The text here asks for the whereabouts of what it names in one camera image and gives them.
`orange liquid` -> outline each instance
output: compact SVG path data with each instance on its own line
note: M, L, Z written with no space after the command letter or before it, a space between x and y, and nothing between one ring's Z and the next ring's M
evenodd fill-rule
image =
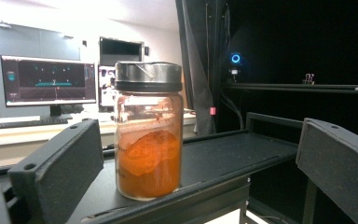
M156 198L173 192L180 182L180 142L167 131L155 131L128 148L120 139L117 151L117 184L133 198Z

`ceiling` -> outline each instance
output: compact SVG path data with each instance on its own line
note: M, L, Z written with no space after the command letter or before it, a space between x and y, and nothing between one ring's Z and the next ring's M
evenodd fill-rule
M92 12L108 20L178 31L175 0L22 0L22 4Z

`glass jar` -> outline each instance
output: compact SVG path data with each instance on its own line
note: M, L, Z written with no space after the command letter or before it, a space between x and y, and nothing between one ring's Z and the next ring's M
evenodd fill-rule
M181 179L182 69L118 62L116 71L117 189L140 201L172 193Z

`jar lid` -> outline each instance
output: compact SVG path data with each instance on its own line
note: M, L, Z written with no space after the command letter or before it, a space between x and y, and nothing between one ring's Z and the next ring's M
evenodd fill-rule
M174 63L117 62L118 91L174 92L182 90L182 67Z

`keyboard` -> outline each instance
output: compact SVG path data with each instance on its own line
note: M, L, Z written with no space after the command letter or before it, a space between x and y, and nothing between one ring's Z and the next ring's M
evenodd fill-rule
M34 127L43 125L54 125L54 124L66 124L67 119L36 119L36 120L22 120L22 121L10 121L0 123L0 129L8 128L24 128Z

